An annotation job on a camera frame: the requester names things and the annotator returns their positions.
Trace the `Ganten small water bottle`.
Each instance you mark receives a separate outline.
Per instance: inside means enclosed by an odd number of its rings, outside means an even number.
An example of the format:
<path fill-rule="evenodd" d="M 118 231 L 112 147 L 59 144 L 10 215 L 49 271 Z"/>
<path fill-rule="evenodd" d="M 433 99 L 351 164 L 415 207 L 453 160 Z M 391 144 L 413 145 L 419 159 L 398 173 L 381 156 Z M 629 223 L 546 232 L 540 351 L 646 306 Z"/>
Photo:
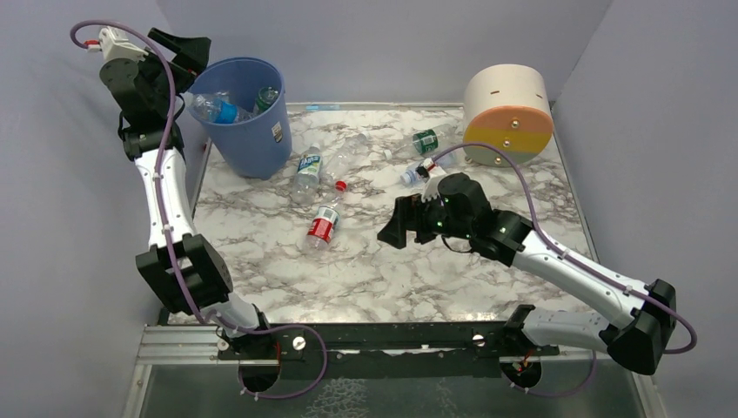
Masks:
<path fill-rule="evenodd" d="M 417 169 L 420 166 L 422 166 L 424 162 L 425 162 L 425 159 L 423 158 L 419 161 L 411 163 L 406 168 L 406 170 L 400 174 L 399 182 L 405 186 L 410 186 L 418 182 L 422 182 L 424 179 L 418 174 Z M 457 163 L 456 152 L 450 152 L 444 157 L 442 157 L 437 162 L 437 165 L 440 166 L 444 171 L 448 172 L 449 168 L 455 165 L 456 163 Z"/>

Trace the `blue label clear bottle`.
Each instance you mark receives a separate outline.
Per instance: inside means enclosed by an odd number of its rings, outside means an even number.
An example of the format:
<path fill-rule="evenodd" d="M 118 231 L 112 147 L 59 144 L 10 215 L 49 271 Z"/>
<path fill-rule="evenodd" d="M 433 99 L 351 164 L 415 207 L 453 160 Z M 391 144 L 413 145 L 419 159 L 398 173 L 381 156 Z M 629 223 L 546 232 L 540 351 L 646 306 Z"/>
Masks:
<path fill-rule="evenodd" d="M 201 121 L 229 125 L 253 118 L 251 112 L 230 102 L 230 94 L 227 91 L 207 94 L 186 92 L 183 94 L 183 100 L 190 114 Z"/>

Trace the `red label clear bottle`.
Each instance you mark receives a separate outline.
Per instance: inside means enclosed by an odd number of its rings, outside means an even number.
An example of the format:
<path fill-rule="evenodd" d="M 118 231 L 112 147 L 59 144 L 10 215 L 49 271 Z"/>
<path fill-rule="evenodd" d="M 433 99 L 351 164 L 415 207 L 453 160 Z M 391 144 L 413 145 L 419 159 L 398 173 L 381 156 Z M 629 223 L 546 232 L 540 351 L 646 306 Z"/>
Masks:
<path fill-rule="evenodd" d="M 318 207 L 302 243 L 305 252 L 314 253 L 329 248 L 341 221 L 342 211 L 343 205 L 338 202 L 324 203 Z"/>

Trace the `green white label bottle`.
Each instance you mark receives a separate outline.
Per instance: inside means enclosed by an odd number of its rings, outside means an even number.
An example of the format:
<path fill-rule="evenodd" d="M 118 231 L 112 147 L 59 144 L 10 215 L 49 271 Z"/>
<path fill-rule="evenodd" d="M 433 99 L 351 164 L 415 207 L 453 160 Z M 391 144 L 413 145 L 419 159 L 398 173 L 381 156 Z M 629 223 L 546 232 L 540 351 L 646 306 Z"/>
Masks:
<path fill-rule="evenodd" d="M 259 115 L 267 111 L 278 99 L 279 90 L 274 87 L 263 87 L 255 98 L 253 113 Z"/>

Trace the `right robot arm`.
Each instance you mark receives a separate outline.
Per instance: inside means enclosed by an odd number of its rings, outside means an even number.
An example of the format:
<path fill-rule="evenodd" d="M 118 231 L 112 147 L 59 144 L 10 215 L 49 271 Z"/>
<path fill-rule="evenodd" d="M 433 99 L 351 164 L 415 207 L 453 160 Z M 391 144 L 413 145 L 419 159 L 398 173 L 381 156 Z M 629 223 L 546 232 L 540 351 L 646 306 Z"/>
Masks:
<path fill-rule="evenodd" d="M 464 239 L 473 253 L 533 274 L 573 295 L 591 313 L 521 307 L 508 321 L 528 346 L 581 347 L 608 354 L 637 374 L 655 373 L 674 332 L 675 288 L 610 270 L 553 241 L 516 212 L 495 209 L 482 186 L 464 173 L 431 179 L 423 192 L 395 200 L 377 239 L 397 249 L 407 234 L 425 244 Z"/>

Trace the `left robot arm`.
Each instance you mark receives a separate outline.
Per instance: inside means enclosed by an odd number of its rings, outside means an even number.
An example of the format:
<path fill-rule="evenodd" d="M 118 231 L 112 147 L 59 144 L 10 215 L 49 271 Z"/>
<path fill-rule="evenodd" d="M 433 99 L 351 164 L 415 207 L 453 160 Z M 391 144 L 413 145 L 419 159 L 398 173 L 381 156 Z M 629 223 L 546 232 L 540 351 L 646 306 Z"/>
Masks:
<path fill-rule="evenodd" d="M 99 76 L 121 108 L 118 136 L 146 193 L 150 237 L 137 270 L 170 313 L 212 321 L 230 341 L 265 336 L 265 316 L 234 293 L 224 260 L 197 233 L 185 187 L 179 97 L 207 66 L 211 41 L 152 29 L 147 42 L 172 51 L 173 59 L 137 47 L 115 26 L 100 29 L 97 46 L 104 54 Z"/>

